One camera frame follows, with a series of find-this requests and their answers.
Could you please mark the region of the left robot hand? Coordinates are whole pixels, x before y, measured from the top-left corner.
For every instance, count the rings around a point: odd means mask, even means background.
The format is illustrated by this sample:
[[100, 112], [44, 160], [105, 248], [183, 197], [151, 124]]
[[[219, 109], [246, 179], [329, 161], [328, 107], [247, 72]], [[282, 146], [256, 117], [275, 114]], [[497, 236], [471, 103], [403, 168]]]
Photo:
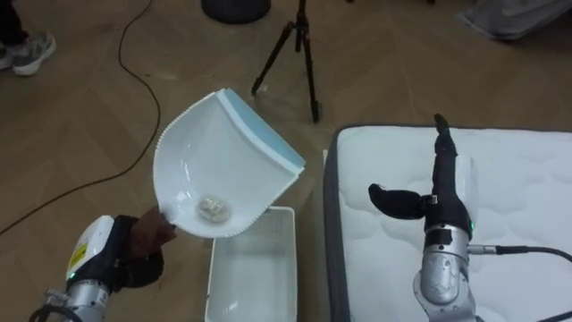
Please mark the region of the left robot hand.
[[176, 237], [175, 225], [158, 208], [151, 208], [141, 217], [100, 218], [110, 226], [92, 237], [103, 238], [104, 244], [94, 254], [81, 250], [82, 259], [70, 263], [66, 290], [86, 281], [106, 288], [109, 293], [157, 282], [164, 272], [162, 247]]

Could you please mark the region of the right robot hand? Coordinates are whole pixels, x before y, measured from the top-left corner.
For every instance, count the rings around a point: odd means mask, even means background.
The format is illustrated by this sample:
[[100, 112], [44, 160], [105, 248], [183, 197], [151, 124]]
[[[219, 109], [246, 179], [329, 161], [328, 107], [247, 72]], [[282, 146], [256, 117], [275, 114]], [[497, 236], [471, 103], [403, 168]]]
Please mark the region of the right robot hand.
[[456, 191], [458, 152], [449, 123], [442, 114], [435, 114], [433, 119], [438, 135], [434, 143], [432, 192], [420, 195], [414, 191], [386, 190], [372, 183], [368, 196], [374, 207], [386, 216], [399, 220], [423, 219], [425, 229], [435, 225], [454, 226], [472, 237], [472, 220]]

